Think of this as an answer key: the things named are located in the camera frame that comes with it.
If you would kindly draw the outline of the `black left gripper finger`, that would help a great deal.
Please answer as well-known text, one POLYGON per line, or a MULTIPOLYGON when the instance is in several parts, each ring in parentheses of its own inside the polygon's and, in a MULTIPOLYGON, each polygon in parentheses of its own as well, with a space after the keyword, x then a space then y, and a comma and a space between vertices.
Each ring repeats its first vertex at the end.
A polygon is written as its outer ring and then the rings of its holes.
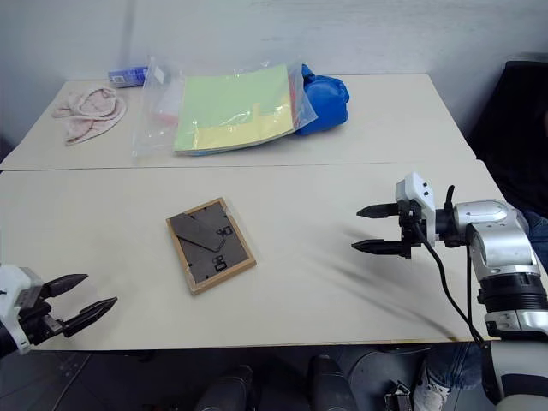
POLYGON ((63 335, 71 337, 84 330, 104 316, 116 303, 117 298, 111 297, 83 308, 75 317, 63 322, 63 335))
POLYGON ((68 274, 43 284, 42 297, 53 298, 76 287, 88 278, 87 274, 68 274))

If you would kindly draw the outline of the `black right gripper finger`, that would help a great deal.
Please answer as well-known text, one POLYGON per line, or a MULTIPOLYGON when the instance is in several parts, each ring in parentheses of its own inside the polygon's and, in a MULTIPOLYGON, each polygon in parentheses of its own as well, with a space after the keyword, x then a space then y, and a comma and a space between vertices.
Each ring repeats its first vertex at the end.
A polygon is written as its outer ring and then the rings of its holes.
POLYGON ((351 247, 363 253, 375 255, 396 255, 405 256, 405 249, 402 241, 385 241, 379 239, 357 241, 351 247))
POLYGON ((397 203, 369 205, 356 212, 356 215, 373 219, 398 216, 399 206, 397 203))

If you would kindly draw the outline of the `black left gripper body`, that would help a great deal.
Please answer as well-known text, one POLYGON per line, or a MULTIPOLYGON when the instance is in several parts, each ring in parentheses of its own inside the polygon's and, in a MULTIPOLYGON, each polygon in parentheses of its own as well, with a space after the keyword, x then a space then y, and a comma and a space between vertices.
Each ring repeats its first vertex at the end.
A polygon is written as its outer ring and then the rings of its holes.
POLYGON ((51 316, 52 308, 47 301, 54 296, 51 286, 44 285, 33 306, 20 310, 20 325, 32 345, 40 345, 63 332, 63 322, 51 316))

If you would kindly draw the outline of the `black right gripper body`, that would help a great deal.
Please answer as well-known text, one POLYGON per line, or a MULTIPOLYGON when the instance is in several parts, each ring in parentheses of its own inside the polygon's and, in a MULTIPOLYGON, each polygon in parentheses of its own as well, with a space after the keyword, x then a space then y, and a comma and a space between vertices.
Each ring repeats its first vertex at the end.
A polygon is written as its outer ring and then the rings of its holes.
POLYGON ((422 216, 422 208, 415 200, 399 205, 398 223, 401 229, 401 246, 399 256, 411 259, 412 247, 423 244, 421 237, 426 237, 426 218, 422 216))

